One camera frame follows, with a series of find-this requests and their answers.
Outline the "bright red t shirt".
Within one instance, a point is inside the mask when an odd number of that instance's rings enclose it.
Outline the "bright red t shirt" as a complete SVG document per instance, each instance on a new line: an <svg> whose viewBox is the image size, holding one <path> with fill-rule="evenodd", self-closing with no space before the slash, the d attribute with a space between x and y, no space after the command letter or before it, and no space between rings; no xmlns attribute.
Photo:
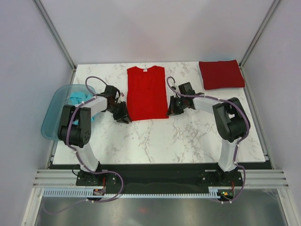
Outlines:
<svg viewBox="0 0 301 226"><path fill-rule="evenodd" d="M167 119L165 69L127 69L127 109L132 121Z"/></svg>

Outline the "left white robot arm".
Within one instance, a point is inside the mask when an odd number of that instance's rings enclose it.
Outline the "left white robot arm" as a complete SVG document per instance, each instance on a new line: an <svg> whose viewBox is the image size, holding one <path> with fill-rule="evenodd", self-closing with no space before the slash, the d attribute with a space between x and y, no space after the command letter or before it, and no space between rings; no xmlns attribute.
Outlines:
<svg viewBox="0 0 301 226"><path fill-rule="evenodd" d="M87 172L87 180L93 185L103 181L103 173L98 171L99 161L89 143L92 127L91 118L98 113L110 112L116 122L132 122L126 102L119 102L121 92L115 86L107 85L104 92L94 94L91 99L78 105L64 105L58 127L58 138L77 157L80 169Z"/></svg>

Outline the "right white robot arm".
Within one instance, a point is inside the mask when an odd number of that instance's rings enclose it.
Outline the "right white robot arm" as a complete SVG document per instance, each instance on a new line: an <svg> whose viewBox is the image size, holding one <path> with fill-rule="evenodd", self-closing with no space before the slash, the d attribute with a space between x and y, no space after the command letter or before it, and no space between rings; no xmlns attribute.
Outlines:
<svg viewBox="0 0 301 226"><path fill-rule="evenodd" d="M196 93L190 82L178 87L171 86L168 81L166 83L174 93L170 97L168 116L180 115L184 109L205 111L214 116L218 134L222 138L215 179L218 184L227 185L237 176L239 144L249 135L251 127L240 100L236 97L226 100L202 92Z"/></svg>

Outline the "teal t shirt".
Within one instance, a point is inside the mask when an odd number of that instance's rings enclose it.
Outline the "teal t shirt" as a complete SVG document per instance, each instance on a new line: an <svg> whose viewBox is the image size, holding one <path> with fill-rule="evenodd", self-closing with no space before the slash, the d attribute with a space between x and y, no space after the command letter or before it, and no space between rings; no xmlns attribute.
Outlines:
<svg viewBox="0 0 301 226"><path fill-rule="evenodd" d="M86 102L93 98L92 94L87 94L85 92L72 92L68 100L69 105L79 105L82 102Z"/></svg>

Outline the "translucent blue plastic bin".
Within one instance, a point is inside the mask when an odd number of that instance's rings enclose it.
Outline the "translucent blue plastic bin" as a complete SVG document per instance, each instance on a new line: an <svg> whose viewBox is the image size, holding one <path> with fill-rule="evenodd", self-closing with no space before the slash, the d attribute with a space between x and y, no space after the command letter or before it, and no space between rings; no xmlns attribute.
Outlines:
<svg viewBox="0 0 301 226"><path fill-rule="evenodd" d="M84 84L71 84L60 87L50 102L44 121L41 126L41 134L44 138L58 141L58 127L61 118L61 113L64 105L68 105L68 100L72 92L85 92L92 94L95 91L91 86Z"/></svg>

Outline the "folded dark red t shirt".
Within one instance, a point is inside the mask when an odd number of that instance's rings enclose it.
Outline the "folded dark red t shirt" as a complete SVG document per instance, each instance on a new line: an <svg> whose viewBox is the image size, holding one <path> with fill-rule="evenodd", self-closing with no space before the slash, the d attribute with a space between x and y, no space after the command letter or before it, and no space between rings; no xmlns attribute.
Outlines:
<svg viewBox="0 0 301 226"><path fill-rule="evenodd" d="M199 68L205 90L244 88L245 80L237 60L202 62Z"/></svg>

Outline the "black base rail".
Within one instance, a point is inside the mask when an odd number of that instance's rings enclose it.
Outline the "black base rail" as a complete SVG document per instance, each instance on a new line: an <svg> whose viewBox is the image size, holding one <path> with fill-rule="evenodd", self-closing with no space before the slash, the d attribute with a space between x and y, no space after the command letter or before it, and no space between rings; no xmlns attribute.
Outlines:
<svg viewBox="0 0 301 226"><path fill-rule="evenodd" d="M78 164L51 164L49 168L72 173L77 186L104 186L111 193L202 193L210 186L238 188L243 184L241 168L233 180L220 183L215 178L216 163L103 164L97 169L102 175L83 172Z"/></svg>

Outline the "right aluminium frame post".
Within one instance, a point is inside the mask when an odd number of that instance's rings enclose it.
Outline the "right aluminium frame post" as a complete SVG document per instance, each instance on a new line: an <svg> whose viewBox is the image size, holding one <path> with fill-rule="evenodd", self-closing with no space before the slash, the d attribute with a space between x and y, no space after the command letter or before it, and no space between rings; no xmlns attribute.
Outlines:
<svg viewBox="0 0 301 226"><path fill-rule="evenodd" d="M282 0L273 0L272 4L270 5L266 15L264 16L259 28L257 29L254 37L252 38L251 43L249 44L246 52L244 53L241 61L239 62L239 68L242 69L246 62L248 61L250 55L252 54L253 50L255 49L258 41L260 40L261 36L263 35L266 27L268 26L269 22L271 21L272 17L274 16L276 10L278 9L279 5L282 3Z"/></svg>

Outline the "aluminium frame post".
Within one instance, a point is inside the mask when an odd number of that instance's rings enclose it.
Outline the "aluminium frame post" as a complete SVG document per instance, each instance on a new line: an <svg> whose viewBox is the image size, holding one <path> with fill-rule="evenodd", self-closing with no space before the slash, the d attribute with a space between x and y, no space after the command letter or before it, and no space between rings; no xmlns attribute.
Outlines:
<svg viewBox="0 0 301 226"><path fill-rule="evenodd" d="M266 27L268 26L269 22L271 21L272 17L274 16L276 10L278 9L279 5L282 3L282 0L273 0L272 4L270 5L266 15L264 16L259 28L257 29L254 37L252 38L251 43L249 44L246 52L244 53L241 61L239 62L239 68L242 69L246 62L248 61L250 55L252 54L253 50L255 49L258 41L260 40L261 36L263 35Z"/></svg>
<svg viewBox="0 0 301 226"><path fill-rule="evenodd" d="M46 24L48 30L50 31L52 37L54 38L56 44L58 45L59 49L61 50L64 58L66 59L68 65L70 66L71 70L74 72L77 68L76 64L74 63L71 55L69 54L62 38L60 37L49 13L47 12L44 4L41 0L33 0L35 7L37 8L38 12L40 13L44 23Z"/></svg>

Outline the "left aluminium frame post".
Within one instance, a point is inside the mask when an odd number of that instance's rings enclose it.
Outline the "left aluminium frame post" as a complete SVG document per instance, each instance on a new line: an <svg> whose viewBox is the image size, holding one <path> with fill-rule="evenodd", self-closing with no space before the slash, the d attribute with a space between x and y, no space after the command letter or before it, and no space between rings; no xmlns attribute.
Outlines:
<svg viewBox="0 0 301 226"><path fill-rule="evenodd" d="M74 72L77 68L76 64L74 63L71 55L69 54L62 38L60 37L49 13L47 12L44 4L41 0L33 0L35 7L37 8L38 12L40 13L44 23L46 24L48 30L50 31L52 37L54 38L56 44L58 45L59 49L61 50L64 58L66 59L68 65L70 66L71 70Z"/></svg>

